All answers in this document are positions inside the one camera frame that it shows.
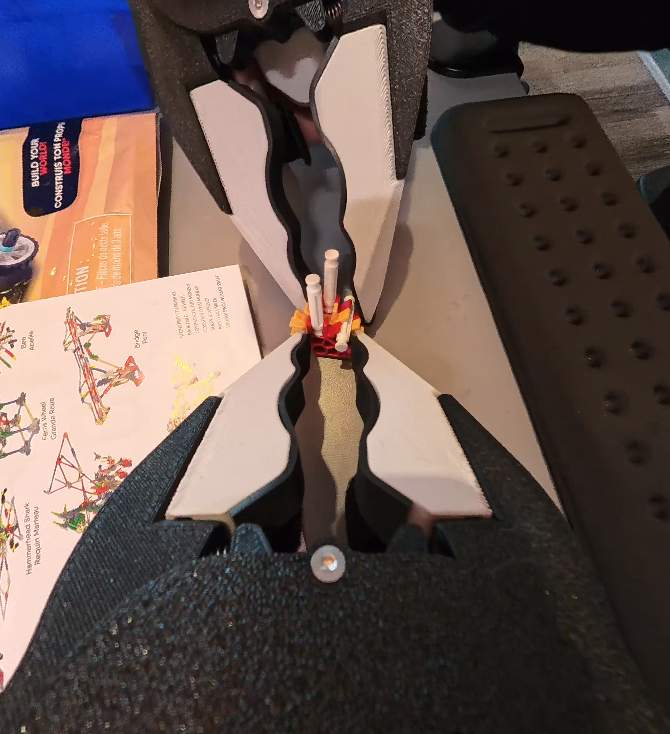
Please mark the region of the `black stand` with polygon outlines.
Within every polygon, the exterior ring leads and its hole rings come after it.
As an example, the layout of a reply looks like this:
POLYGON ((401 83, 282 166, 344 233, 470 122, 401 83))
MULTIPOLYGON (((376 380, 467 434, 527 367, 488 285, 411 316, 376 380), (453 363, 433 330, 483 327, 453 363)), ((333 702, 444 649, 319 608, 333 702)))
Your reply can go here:
POLYGON ((428 67, 442 77, 454 79, 513 74, 526 94, 531 89, 522 78, 524 63, 519 55, 519 43, 490 33, 459 34, 453 40, 433 35, 428 67))

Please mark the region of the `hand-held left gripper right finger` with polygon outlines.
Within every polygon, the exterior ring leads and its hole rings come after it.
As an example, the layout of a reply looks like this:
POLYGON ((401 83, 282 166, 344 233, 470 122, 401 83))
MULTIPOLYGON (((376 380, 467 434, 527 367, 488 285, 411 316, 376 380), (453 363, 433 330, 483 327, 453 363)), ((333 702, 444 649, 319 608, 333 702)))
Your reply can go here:
POLYGON ((434 517, 490 517, 439 391, 368 335, 353 337, 365 475, 434 517))

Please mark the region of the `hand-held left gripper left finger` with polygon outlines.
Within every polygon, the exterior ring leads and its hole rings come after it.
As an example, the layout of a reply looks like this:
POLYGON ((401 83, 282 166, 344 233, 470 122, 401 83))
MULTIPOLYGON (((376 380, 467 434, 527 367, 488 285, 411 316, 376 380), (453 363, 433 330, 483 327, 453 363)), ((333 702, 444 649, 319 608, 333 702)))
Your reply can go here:
POLYGON ((166 518, 287 522, 301 510, 294 426, 310 339, 291 336, 223 391, 166 518))

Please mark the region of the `white printed instruction booklet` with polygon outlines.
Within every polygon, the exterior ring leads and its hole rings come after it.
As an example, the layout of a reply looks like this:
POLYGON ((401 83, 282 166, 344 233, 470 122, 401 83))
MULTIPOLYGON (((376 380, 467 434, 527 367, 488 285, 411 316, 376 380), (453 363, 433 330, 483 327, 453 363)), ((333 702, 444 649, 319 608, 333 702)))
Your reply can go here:
POLYGON ((0 694, 112 493, 259 358, 238 265, 0 310, 0 694))

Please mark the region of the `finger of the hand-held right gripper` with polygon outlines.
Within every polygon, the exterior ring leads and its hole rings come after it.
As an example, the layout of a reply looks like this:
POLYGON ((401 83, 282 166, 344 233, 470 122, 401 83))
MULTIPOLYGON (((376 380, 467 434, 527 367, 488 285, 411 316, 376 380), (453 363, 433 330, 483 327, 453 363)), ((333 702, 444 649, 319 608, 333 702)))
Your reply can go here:
POLYGON ((404 186, 396 171, 385 25, 333 39, 311 95, 316 126, 342 174, 340 218, 354 252, 353 287, 369 323, 384 288, 404 186))
POLYGON ((300 228, 282 183, 283 130, 251 89, 212 81, 190 99, 231 208, 231 220, 294 307, 305 289, 295 255, 300 228))

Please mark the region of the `black dotted mat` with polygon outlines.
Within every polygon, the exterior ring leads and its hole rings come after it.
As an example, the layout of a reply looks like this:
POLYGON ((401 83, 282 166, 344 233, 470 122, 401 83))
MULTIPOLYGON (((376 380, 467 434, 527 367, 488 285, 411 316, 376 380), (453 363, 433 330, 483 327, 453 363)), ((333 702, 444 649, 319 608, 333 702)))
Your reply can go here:
POLYGON ((670 715, 670 243, 579 96, 431 133, 566 515, 670 715))

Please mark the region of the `person's right hand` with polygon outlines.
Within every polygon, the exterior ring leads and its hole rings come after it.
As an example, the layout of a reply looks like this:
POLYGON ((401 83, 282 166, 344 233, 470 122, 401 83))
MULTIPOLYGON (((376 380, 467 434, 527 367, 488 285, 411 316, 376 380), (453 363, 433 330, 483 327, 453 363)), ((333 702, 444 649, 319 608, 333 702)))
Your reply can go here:
POLYGON ((322 137, 314 122, 311 109, 305 106, 294 106, 293 114, 306 145, 309 148, 315 145, 321 145, 322 137))

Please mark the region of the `blue plastic bin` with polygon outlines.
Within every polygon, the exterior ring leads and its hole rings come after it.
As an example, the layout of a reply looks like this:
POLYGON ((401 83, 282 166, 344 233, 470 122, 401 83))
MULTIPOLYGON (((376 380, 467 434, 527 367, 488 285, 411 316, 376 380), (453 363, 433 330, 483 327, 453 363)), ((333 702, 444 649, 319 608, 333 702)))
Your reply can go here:
POLYGON ((0 130, 153 109, 125 1, 0 1, 0 130))

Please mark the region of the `orange printed toy box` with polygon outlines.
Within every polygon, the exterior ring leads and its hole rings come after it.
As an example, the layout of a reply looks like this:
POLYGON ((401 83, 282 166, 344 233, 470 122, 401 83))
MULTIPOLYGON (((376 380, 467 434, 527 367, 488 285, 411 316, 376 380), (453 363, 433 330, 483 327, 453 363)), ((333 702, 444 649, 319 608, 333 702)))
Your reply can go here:
POLYGON ((155 113, 0 132, 0 303, 157 276, 155 113))

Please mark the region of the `white toy rod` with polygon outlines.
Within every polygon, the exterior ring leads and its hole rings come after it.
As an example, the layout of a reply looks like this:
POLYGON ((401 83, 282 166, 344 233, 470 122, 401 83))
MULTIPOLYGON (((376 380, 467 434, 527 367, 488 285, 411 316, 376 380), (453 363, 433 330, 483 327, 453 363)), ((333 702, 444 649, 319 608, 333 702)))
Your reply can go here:
POLYGON ((312 333, 316 337, 321 338, 324 328, 321 278, 318 274, 311 273, 306 276, 305 283, 312 333))
POLYGON ((355 312, 355 300, 349 294, 343 298, 338 311, 340 330, 336 336, 336 350, 340 353, 348 350, 355 312))
POLYGON ((322 304, 323 310, 331 314, 338 295, 340 253, 330 249, 325 252, 325 261, 322 272, 322 304))

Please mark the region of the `red yellow connector assembly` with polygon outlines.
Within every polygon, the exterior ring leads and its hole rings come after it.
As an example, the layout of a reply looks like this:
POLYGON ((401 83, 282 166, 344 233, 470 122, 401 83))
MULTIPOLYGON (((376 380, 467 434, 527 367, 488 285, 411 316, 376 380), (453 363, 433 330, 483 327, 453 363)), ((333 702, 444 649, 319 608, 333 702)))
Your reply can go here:
MULTIPOLYGON (((292 335, 296 333, 313 334, 309 317, 309 307, 306 306, 304 311, 297 309, 294 312, 289 326, 291 328, 292 335)), ((324 326, 322 336, 336 337, 339 330, 340 325, 324 326)))

